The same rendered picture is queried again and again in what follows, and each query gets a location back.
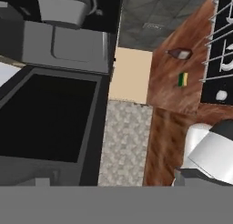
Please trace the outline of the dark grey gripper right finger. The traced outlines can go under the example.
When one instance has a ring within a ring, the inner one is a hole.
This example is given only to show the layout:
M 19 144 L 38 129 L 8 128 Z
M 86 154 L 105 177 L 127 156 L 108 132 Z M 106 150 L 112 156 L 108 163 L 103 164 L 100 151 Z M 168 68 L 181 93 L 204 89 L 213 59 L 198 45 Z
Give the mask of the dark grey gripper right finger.
M 233 184 L 211 178 L 197 168 L 176 168 L 174 187 L 233 187 Z

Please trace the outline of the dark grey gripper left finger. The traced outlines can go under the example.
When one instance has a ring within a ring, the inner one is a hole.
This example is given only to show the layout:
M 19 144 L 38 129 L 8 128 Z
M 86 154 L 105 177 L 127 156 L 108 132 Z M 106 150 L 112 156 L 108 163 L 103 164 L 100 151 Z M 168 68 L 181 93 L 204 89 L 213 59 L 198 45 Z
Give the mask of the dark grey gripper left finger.
M 8 186 L 24 186 L 24 187 L 51 187 L 59 186 L 60 170 L 59 169 L 41 169 L 35 171 L 29 176 L 9 182 Z

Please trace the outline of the grey microwave door, black window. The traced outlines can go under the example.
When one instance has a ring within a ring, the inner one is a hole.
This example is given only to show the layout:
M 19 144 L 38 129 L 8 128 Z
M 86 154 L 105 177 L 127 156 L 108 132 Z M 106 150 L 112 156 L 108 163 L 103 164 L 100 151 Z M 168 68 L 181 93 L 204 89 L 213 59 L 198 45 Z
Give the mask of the grey microwave door, black window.
M 0 186 L 95 186 L 109 79 L 26 66 L 0 87 Z

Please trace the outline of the yellow and green sponge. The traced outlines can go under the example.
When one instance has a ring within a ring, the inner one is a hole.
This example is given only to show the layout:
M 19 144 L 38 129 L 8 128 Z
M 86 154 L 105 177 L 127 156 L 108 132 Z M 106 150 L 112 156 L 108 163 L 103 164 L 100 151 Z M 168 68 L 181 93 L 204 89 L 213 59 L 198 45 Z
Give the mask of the yellow and green sponge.
M 187 72 L 180 73 L 178 75 L 178 85 L 180 87 L 186 87 L 187 86 L 187 76 L 188 76 Z

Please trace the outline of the grey microwave oven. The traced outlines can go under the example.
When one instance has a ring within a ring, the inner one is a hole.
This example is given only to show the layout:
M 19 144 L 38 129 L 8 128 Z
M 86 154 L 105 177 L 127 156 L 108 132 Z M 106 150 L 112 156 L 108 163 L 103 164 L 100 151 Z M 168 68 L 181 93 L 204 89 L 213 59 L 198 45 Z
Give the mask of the grey microwave oven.
M 0 19 L 0 55 L 29 65 L 109 74 L 117 35 Z

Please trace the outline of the white and silver round object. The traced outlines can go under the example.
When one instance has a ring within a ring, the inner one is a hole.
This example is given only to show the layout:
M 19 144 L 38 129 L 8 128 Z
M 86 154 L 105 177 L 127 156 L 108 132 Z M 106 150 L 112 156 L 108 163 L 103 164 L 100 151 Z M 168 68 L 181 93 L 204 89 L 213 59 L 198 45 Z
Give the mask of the white and silver round object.
M 181 169 L 196 169 L 201 175 L 233 186 L 233 119 L 211 126 L 192 125 L 186 134 Z

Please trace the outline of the white hob knob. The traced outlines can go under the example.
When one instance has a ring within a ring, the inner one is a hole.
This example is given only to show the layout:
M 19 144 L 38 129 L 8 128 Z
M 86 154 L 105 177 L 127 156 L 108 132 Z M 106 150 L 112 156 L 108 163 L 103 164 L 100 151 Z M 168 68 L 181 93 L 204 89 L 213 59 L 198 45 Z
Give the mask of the white hob knob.
M 225 90 L 219 90 L 216 94 L 216 100 L 224 101 L 228 96 L 228 92 Z

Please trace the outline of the black hob with grey grates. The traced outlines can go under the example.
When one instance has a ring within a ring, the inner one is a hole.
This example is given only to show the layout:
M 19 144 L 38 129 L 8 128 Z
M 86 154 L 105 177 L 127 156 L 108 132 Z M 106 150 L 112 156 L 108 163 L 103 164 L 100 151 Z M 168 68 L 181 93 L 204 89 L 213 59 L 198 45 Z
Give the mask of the black hob with grey grates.
M 233 106 L 233 0 L 213 0 L 213 4 L 200 102 Z M 228 92 L 224 101 L 216 100 L 219 90 Z

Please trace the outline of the beige cupboard panel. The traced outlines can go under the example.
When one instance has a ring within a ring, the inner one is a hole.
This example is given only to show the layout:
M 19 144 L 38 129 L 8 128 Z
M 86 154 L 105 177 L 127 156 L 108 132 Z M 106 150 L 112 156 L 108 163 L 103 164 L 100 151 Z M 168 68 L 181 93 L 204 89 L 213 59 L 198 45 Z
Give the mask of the beige cupboard panel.
M 145 104 L 152 53 L 118 47 L 108 97 Z

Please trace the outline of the brown bottle, white label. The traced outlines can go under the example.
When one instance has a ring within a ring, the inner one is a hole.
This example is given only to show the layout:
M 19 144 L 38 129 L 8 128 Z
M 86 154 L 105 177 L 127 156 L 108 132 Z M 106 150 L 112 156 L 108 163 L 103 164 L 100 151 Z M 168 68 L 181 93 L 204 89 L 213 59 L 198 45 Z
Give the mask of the brown bottle, white label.
M 185 48 L 170 49 L 170 50 L 167 50 L 166 53 L 179 60 L 188 60 L 193 55 L 193 52 L 191 49 L 185 49 Z

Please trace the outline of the grey bowl-shaped appliance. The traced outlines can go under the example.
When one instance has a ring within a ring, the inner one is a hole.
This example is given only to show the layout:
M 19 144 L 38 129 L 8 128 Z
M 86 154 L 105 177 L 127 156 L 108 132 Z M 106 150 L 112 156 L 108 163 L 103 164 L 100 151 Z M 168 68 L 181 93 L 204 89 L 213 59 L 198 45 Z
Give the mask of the grey bowl-shaped appliance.
M 88 15 L 97 10 L 97 0 L 37 0 L 44 23 L 81 28 Z

